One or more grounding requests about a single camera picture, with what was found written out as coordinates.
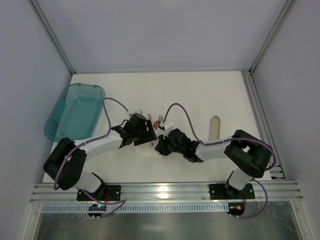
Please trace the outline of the black fork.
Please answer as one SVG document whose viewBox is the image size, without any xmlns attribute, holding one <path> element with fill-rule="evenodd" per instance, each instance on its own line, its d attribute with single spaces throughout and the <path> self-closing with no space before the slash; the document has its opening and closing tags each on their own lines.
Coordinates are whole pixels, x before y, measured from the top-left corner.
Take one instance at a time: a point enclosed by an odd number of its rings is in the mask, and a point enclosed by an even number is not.
<svg viewBox="0 0 320 240">
<path fill-rule="evenodd" d="M 164 120 L 163 115 L 159 115 L 159 116 L 158 116 L 158 121 L 161 123 L 163 120 Z"/>
</svg>

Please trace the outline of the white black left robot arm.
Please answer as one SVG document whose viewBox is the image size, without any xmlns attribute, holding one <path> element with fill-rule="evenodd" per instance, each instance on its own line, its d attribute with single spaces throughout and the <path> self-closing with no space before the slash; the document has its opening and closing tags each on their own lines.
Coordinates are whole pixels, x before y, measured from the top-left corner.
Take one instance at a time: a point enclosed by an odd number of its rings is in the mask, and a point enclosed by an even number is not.
<svg viewBox="0 0 320 240">
<path fill-rule="evenodd" d="M 102 200 L 108 192 L 105 181 L 93 172 L 84 170 L 85 162 L 111 150 L 133 144 L 150 143 L 157 139 L 152 121 L 133 113 L 124 126 L 116 125 L 98 137 L 73 141 L 61 139 L 43 165 L 44 172 L 54 180 L 53 188 L 63 191 L 77 188 L 88 198 Z"/>
</svg>

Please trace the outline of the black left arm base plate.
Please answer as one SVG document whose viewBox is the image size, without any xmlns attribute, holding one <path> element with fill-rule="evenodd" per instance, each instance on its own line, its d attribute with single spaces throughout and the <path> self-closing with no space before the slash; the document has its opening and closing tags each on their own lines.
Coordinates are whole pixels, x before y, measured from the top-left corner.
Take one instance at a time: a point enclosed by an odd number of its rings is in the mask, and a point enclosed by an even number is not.
<svg viewBox="0 0 320 240">
<path fill-rule="evenodd" d="M 97 200 L 99 202 L 105 201 L 119 201 L 121 198 L 121 186 L 102 184 L 95 192 L 78 189 L 76 200 L 79 202 Z"/>
</svg>

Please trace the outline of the iridescent pink spoon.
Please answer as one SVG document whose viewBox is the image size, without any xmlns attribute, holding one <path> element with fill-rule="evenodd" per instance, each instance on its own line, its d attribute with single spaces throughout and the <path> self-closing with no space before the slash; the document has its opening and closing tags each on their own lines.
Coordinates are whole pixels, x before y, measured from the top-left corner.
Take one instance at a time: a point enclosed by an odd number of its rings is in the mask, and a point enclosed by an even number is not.
<svg viewBox="0 0 320 240">
<path fill-rule="evenodd" d="M 158 121 L 158 120 L 156 120 L 156 121 L 153 123 L 153 127 L 154 127 L 155 129 L 158 129 L 158 128 L 160 127 L 160 124 L 161 124 L 161 122 Z"/>
</svg>

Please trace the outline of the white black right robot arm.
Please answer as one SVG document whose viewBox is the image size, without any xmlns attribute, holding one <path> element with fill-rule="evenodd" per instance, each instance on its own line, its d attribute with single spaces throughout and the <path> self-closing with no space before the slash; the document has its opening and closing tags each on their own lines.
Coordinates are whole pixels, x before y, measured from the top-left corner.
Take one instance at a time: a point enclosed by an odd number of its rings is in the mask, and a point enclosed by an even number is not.
<svg viewBox="0 0 320 240">
<path fill-rule="evenodd" d="M 244 130 L 236 130 L 230 138 L 200 142 L 191 140 L 176 128 L 167 136 L 158 137 L 155 151 L 162 156 L 178 153 L 191 163 L 229 158 L 237 168 L 231 172 L 224 188 L 234 199 L 242 195 L 247 183 L 262 178 L 265 171 L 272 169 L 277 161 L 268 144 Z"/>
</svg>

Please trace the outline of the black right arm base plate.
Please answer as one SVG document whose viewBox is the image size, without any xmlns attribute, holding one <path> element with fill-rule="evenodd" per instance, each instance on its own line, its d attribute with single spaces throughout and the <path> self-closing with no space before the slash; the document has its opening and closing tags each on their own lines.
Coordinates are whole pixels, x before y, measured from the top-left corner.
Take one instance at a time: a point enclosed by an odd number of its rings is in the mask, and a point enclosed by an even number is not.
<svg viewBox="0 0 320 240">
<path fill-rule="evenodd" d="M 212 183 L 208 185 L 211 200 L 247 200 L 255 199 L 253 185 L 247 183 L 242 190 L 237 190 L 225 183 Z"/>
</svg>

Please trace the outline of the silver table knife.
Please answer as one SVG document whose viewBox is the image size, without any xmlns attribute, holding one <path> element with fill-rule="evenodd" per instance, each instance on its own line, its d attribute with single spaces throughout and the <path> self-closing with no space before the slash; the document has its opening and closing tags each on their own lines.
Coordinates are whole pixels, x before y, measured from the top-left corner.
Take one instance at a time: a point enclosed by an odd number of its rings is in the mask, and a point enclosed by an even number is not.
<svg viewBox="0 0 320 240">
<path fill-rule="evenodd" d="M 148 113 L 148 115 L 147 115 L 147 116 L 148 116 L 148 119 L 149 119 L 149 120 L 151 120 L 151 121 L 153 120 L 153 119 L 152 119 L 152 116 L 151 116 L 151 114 L 150 114 L 150 113 Z"/>
</svg>

